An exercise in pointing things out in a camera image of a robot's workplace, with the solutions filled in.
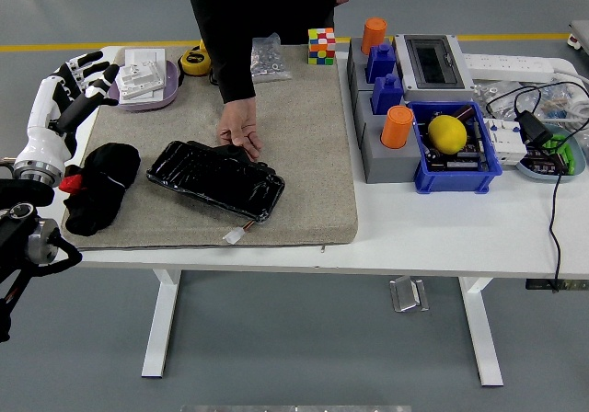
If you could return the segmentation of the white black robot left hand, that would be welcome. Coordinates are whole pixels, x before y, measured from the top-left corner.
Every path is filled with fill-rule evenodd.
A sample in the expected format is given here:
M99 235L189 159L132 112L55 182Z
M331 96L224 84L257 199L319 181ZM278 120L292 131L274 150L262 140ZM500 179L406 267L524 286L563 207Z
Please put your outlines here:
M45 174L55 179L76 150L77 128L102 105L117 100L108 92L119 66L102 51L76 56L45 77L34 99L27 128L28 142L17 156L16 177Z

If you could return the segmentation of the person's right hand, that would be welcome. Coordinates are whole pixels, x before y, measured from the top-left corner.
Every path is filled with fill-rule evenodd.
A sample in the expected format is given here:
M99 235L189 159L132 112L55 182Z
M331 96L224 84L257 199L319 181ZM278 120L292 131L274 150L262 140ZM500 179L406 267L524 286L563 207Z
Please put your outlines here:
M221 145L242 147L251 160L259 159L262 142L257 132L256 98L224 104L217 125L217 139Z

